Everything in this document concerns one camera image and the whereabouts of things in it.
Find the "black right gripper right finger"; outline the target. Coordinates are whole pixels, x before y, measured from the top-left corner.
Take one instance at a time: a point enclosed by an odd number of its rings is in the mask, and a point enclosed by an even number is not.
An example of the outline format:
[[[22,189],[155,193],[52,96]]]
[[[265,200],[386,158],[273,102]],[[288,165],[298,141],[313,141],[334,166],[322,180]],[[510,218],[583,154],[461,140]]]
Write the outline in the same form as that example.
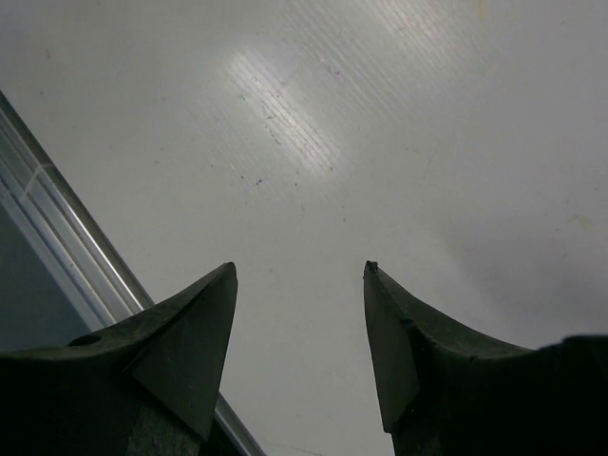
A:
[[[398,455],[603,455],[607,339],[536,350],[475,331],[375,262],[364,307],[382,426]]]

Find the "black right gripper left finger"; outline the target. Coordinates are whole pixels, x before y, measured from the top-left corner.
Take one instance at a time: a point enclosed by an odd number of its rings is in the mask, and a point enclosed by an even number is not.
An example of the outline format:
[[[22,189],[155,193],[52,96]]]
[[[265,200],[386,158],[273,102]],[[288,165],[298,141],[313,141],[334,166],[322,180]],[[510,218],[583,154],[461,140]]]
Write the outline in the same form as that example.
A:
[[[214,410],[238,293],[227,262],[64,347],[1,356],[5,455],[233,455]]]

